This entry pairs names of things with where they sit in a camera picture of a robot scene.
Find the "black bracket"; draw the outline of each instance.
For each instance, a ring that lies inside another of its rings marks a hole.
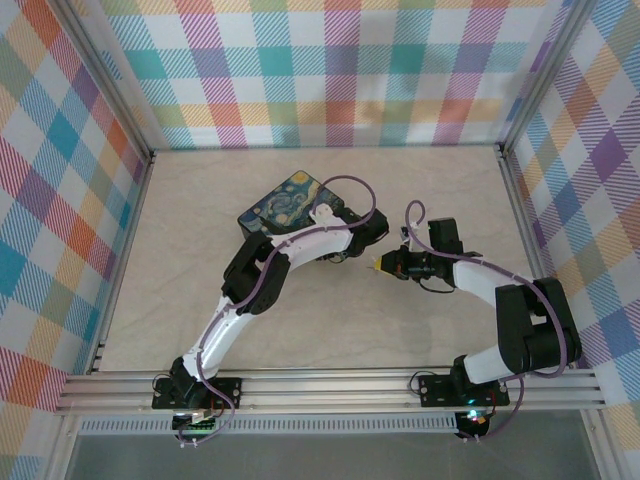
[[[271,239],[264,233],[254,232],[249,235],[224,272],[222,294],[229,297],[233,303],[241,302],[247,298],[262,273],[256,262],[266,261],[273,249]],[[237,314],[259,315],[271,308],[280,295],[290,266],[289,257],[279,252],[276,253],[258,293],[251,302],[238,308]]]
[[[241,378],[216,377],[209,380],[209,383],[229,397],[236,408],[240,406],[240,398],[242,396]],[[153,385],[153,390],[154,395],[151,401],[153,410],[193,410],[194,408],[222,410],[223,408],[229,408],[222,398],[215,396],[213,393],[205,397],[197,407],[190,406],[171,378],[158,378]]]
[[[422,407],[492,407],[509,405],[509,393],[499,382],[467,387],[460,392],[452,375],[421,375],[418,392]]]

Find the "aluminum rail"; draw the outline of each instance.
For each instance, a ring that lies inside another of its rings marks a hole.
[[[448,368],[226,370],[219,377],[240,377],[242,414],[408,413],[459,411],[459,407],[422,408],[408,390],[416,371],[448,373]],[[71,376],[61,395],[60,415],[156,414],[151,409],[152,381],[165,372],[95,373]],[[523,410],[592,410],[604,398],[592,370],[567,370],[557,379],[527,376]],[[512,404],[516,381],[507,382]],[[509,410],[511,407],[498,407]]]

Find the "colorful checkered backdrop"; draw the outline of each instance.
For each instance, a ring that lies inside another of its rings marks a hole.
[[[493,144],[569,3],[74,1],[174,149]]]
[[[0,0],[0,479],[81,373],[143,163],[45,0]]]
[[[519,142],[543,259],[640,478],[640,1],[600,0]]]

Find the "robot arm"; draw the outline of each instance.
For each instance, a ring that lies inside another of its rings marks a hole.
[[[195,345],[182,357],[184,366],[190,375],[200,379],[196,366],[196,354],[201,351],[202,370],[205,378],[216,376],[223,357],[242,329],[253,320],[256,315],[265,311],[275,302],[286,274],[317,258],[347,250],[353,239],[353,233],[348,229],[318,232],[313,235],[303,236],[299,240],[285,245],[278,253],[278,257],[274,259],[275,261],[271,266],[273,272],[263,287],[267,290],[266,295],[264,293],[262,295],[258,294],[256,301],[253,302],[251,306],[248,305],[248,308],[239,310],[229,309],[233,303],[241,300],[240,297],[242,293],[238,290],[242,289],[241,284],[245,283],[243,280],[246,280],[241,277],[247,276],[247,268],[257,268],[255,267],[255,262],[260,261],[260,248],[273,248],[281,243],[286,243],[294,235],[300,234],[305,230],[317,228],[318,226],[346,225],[344,220],[334,216],[331,208],[325,204],[319,205],[315,214],[311,214],[311,218],[315,222],[315,225],[295,233],[277,235],[269,239],[262,234],[258,234],[260,238],[259,243],[251,238],[247,239],[245,246],[252,248],[257,245],[258,248],[249,253],[249,249],[243,247],[227,268],[224,275],[225,284],[222,287],[225,293],[220,297],[218,307],[211,317],[210,324],[215,321],[220,312],[224,311],[223,316],[216,322],[213,329],[207,335],[202,349],[200,348],[200,344],[208,328],[203,332]],[[235,296],[236,300],[232,301],[230,296]]]
[[[354,228],[347,225],[353,225],[360,217],[348,208],[334,213],[331,207],[321,204],[310,215],[315,225],[293,233],[273,237],[262,232],[251,234],[225,270],[222,296],[207,328],[195,345],[173,362],[169,372],[173,386],[189,408],[207,404],[210,393],[202,380],[217,375],[222,359],[242,329],[276,302],[290,271],[313,260],[359,256],[389,231],[386,217],[378,210],[367,223]],[[312,229],[316,230],[313,234],[304,235]],[[280,245],[261,282],[259,265]],[[256,286],[257,293],[247,302]]]
[[[453,218],[428,223],[434,250],[463,257],[480,256],[476,252],[464,253]],[[401,280],[418,283],[432,276],[440,278],[496,309],[498,344],[454,361],[451,377],[457,383],[456,390],[464,392],[474,385],[559,365],[559,340],[549,312],[527,286],[477,263],[410,250],[408,244],[402,245],[399,250],[381,257],[376,268]],[[581,355],[580,339],[562,285],[555,278],[533,283],[558,316],[567,347],[567,362],[577,360]]]

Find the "beige floor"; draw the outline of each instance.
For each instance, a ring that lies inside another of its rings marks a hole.
[[[407,203],[453,216],[468,250],[519,273],[527,261],[489,147],[161,153],[136,233],[102,370],[170,366],[208,322],[242,243],[237,216],[298,169],[367,180],[391,234],[341,265],[305,265],[225,358],[227,368],[446,365],[495,343],[495,312],[465,292],[434,295],[367,267],[399,246]],[[365,213],[367,192],[331,189]]]

